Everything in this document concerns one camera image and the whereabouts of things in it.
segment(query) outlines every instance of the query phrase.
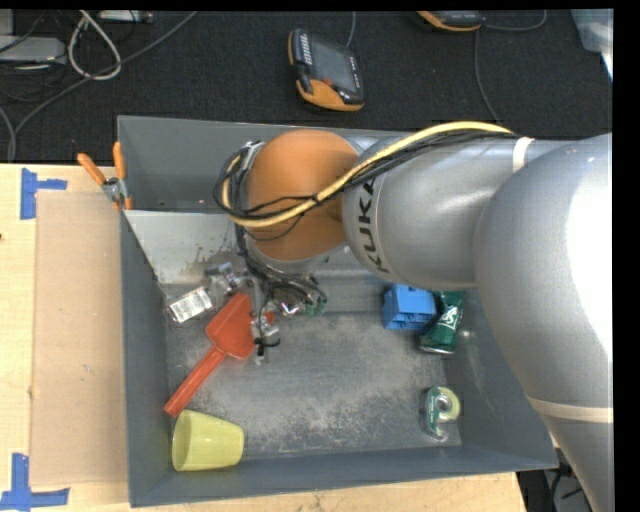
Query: yellow cable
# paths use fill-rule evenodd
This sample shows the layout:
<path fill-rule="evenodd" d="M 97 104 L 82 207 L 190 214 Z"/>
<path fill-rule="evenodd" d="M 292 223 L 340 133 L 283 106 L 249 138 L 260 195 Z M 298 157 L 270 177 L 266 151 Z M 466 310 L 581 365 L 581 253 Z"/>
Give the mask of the yellow cable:
<path fill-rule="evenodd" d="M 496 133 L 512 133 L 510 130 L 507 130 L 506 128 L 503 128 L 501 126 L 496 126 L 488 123 L 481 123 L 477 121 L 456 121 L 452 123 L 445 123 L 437 126 L 432 126 L 430 128 L 426 128 L 422 131 L 414 133 L 413 135 L 409 135 L 404 139 L 400 139 L 399 141 L 380 150 L 378 153 L 374 154 L 364 162 L 358 164 L 349 172 L 347 172 L 346 174 L 338 178 L 336 181 L 334 181 L 331 185 L 329 185 L 328 187 L 318 192 L 318 194 L 316 194 L 317 201 L 322 202 L 326 198 L 336 193 L 350 179 L 352 179 L 353 177 L 356 177 L 363 169 L 365 169 L 372 163 L 377 162 L 378 160 L 385 158 L 391 155 L 392 153 L 399 151 L 419 140 L 425 139 L 427 137 L 431 137 L 432 135 L 436 135 L 439 133 L 450 132 L 455 130 L 483 130 L 483 131 L 496 132 Z M 225 181 L 223 182 L 222 202 L 227 208 L 230 208 L 231 205 L 229 204 L 229 194 L 227 192 L 227 187 L 226 187 L 226 184 L 228 183 L 228 181 L 229 181 L 229 178 L 225 179 Z M 307 199 L 306 201 L 304 201 L 303 203 L 300 203 L 298 206 L 294 207 L 293 209 L 286 212 L 282 212 L 281 214 L 275 215 L 268 219 L 241 219 L 234 215 L 229 215 L 229 217 L 231 218 L 231 220 L 233 220 L 233 222 L 241 226 L 245 226 L 248 228 L 262 228 L 267 226 L 273 226 L 274 224 L 278 224 L 280 222 L 284 222 L 293 217 L 296 217 L 306 212 L 307 210 L 310 210 L 316 204 L 317 203 L 315 200 Z"/>

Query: black floor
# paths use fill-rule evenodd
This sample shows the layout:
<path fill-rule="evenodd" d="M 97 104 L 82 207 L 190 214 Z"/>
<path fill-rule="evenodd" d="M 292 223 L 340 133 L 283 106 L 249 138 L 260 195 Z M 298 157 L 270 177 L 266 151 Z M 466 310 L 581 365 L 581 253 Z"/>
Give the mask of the black floor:
<path fill-rule="evenodd" d="M 14 12 L 18 35 L 42 14 Z M 154 14 L 152 24 L 103 24 L 123 59 L 189 12 Z M 492 26 L 511 28 L 543 19 L 542 10 L 482 14 Z M 32 34 L 66 43 L 79 20 L 78 11 L 47 10 Z M 203 11 L 127 61 L 116 78 L 86 80 L 72 90 L 66 88 L 81 76 L 70 66 L 27 72 L 3 63 L 0 106 L 17 142 L 8 151 L 11 135 L 0 117 L 0 161 L 72 163 L 86 151 L 110 164 L 120 114 L 401 131 L 453 120 L 497 121 L 522 135 L 562 139 L 612 130 L 612 82 L 599 55 L 582 46 L 569 10 L 548 11 L 534 30 L 472 33 L 431 31 L 412 11 L 358 11 L 351 49 L 359 57 L 366 104 L 359 112 L 312 111 L 296 93 L 288 34 L 306 27 L 345 44 L 352 20 L 350 11 Z M 93 73 L 113 62 L 94 30 L 84 33 L 74 55 Z"/>

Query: wooden table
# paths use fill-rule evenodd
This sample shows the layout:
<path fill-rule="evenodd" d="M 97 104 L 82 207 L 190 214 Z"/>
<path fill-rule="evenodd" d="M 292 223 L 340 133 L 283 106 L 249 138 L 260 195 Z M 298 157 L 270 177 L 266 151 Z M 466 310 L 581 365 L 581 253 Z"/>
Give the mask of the wooden table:
<path fill-rule="evenodd" d="M 0 457 L 0 490 L 9 489 L 11 484 L 11 454 L 29 455 L 37 218 L 20 220 L 19 216 L 20 175 L 25 166 L 0 165 L 0 432 L 4 448 Z M 39 179 L 67 180 L 69 186 L 64 194 L 97 188 L 79 166 L 27 167 L 37 172 Z M 115 174 L 110 169 L 103 170 L 105 175 Z M 52 510 L 130 510 L 126 482 L 68 482 L 67 486 L 71 488 L 68 505 Z M 53 489 L 33 488 L 33 491 L 46 490 Z M 504 473 L 150 507 L 147 510 L 523 512 L 526 508 L 515 474 Z"/>

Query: cardboard sheet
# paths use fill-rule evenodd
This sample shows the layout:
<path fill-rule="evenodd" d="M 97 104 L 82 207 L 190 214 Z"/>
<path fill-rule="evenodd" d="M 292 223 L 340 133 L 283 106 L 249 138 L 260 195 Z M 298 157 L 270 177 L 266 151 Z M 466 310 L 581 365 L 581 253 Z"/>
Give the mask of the cardboard sheet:
<path fill-rule="evenodd" d="M 126 481 L 119 214 L 38 193 L 30 483 Z"/>

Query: clear plastic object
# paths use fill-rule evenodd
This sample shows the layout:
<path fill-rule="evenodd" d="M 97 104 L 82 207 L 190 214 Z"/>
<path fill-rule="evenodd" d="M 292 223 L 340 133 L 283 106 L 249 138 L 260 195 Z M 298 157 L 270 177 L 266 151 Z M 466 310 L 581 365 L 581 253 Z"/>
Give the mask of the clear plastic object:
<path fill-rule="evenodd" d="M 602 53 L 613 79 L 613 9 L 571 9 L 582 46 Z"/>

